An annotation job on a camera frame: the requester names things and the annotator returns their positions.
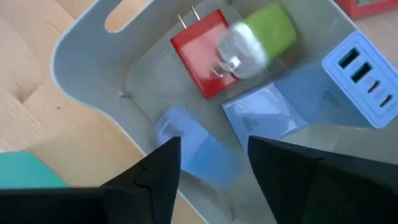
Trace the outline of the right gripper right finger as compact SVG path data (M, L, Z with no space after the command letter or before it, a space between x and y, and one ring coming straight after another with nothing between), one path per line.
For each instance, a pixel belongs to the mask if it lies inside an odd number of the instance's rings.
M397 223L397 165L250 136L277 223Z

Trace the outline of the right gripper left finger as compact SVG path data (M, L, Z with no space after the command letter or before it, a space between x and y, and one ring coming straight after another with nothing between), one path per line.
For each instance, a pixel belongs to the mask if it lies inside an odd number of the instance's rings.
M171 223L181 139L172 137L99 187L1 191L1 223Z

